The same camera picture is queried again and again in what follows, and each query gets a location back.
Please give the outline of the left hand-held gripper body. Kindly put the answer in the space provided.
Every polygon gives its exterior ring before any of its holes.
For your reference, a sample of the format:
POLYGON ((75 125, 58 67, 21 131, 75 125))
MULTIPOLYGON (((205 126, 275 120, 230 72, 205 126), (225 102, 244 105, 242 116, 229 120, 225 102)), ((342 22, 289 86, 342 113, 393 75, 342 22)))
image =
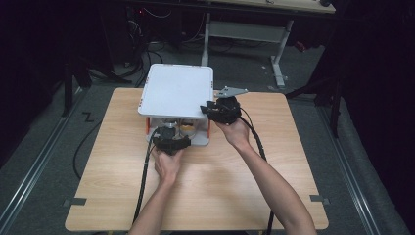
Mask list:
POLYGON ((174 127, 158 127, 152 138, 153 144, 168 155, 174 155, 177 151, 185 149, 191 145, 188 136, 178 138, 174 127))

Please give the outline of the white two-tier shoe rack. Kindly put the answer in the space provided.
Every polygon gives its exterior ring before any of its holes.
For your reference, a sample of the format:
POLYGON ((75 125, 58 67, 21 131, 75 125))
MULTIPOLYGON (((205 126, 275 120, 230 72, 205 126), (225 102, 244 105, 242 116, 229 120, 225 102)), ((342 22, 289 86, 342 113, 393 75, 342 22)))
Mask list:
POLYGON ((193 128, 176 128, 188 135, 193 146, 209 143, 210 122, 201 106, 213 100, 213 69, 210 67, 153 64, 150 67, 137 112, 146 118, 146 140, 166 122, 192 123, 193 128))

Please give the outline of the person's right hand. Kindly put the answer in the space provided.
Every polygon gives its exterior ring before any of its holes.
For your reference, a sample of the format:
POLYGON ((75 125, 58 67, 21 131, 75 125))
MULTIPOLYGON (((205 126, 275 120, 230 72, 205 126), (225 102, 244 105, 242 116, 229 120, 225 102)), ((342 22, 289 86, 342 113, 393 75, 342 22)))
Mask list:
POLYGON ((237 119, 232 124, 216 123, 216 126, 223 132, 226 140, 237 151, 248 149, 251 144, 249 141, 249 128, 246 124, 237 119))

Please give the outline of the wooden desk with white legs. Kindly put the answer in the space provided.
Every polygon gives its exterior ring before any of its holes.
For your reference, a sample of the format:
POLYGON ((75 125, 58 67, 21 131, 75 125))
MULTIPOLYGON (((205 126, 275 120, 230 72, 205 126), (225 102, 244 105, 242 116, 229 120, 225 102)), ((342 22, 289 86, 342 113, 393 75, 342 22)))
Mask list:
MULTIPOLYGON (((207 5, 209 7, 214 5, 245 7, 246 10, 251 11, 250 14, 247 14, 247 16, 251 17, 254 15, 253 10, 270 10, 272 13, 280 11, 288 14, 305 13, 317 16, 332 16, 336 13, 336 8, 331 3, 331 0, 207 0, 207 5)), ((281 72, 279 63, 293 24, 293 17, 283 20, 283 24, 271 25, 270 23, 236 23, 226 20, 212 20, 210 13, 207 13, 201 65, 208 65, 208 46, 209 40, 212 37, 273 43, 277 45, 277 48, 270 57, 270 63, 274 72, 276 86, 284 88, 285 76, 281 72)))

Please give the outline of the metal floor rail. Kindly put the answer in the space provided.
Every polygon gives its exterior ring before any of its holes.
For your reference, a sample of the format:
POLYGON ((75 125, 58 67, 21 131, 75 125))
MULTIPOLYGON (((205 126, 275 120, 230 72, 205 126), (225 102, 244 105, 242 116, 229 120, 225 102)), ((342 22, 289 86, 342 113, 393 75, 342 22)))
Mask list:
POLYGON ((64 88, 58 90, 52 103, 35 119, 11 158, 0 169, 0 235, 7 235, 88 89, 75 89, 67 111, 64 91, 64 88))
POLYGON ((366 197, 356 180, 356 177, 350 167, 350 164, 346 157, 346 152, 340 142, 340 139, 335 136, 330 126, 330 118, 327 114, 326 108, 317 107, 318 115, 322 119, 326 132, 328 133, 331 143, 334 146, 337 160, 341 169, 341 173, 344 176, 347 190, 351 196, 354 207, 359 215, 359 218, 365 228, 367 235, 381 235, 379 226, 369 208, 366 197))

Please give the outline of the person's left hand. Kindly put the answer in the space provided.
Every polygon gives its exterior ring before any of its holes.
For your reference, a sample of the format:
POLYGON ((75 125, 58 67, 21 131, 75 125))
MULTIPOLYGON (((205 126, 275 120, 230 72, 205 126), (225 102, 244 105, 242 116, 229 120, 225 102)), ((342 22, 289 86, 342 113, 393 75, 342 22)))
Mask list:
POLYGON ((174 155, 169 155, 161 150, 152 152, 155 158, 155 170, 161 178, 161 183, 173 185, 181 167, 183 150, 177 151, 174 155))

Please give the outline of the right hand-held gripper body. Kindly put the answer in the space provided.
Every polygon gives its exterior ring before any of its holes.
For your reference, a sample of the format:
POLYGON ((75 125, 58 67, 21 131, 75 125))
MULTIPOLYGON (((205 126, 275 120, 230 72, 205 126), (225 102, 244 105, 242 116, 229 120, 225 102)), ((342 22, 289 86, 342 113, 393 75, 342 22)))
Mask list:
POLYGON ((247 89, 225 86, 215 94, 211 119, 222 124, 232 124, 241 115, 241 105, 236 99, 237 95, 248 93, 247 89))

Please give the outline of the black metal stand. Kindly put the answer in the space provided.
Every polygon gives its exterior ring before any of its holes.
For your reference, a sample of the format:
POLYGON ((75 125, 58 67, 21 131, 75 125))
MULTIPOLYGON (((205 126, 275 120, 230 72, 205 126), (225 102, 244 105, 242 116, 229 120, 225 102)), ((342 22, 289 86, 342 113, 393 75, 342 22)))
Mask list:
POLYGON ((89 88, 92 84, 88 72, 87 60, 82 57, 70 57, 65 63, 64 78, 64 111, 63 116, 67 117, 73 105, 73 81, 76 80, 81 88, 89 88))
POLYGON ((330 106, 329 126, 335 137, 338 137, 338 119, 344 75, 337 66, 319 63, 313 71, 308 83, 286 94, 287 99, 293 99, 301 94, 315 94, 316 106, 330 106))

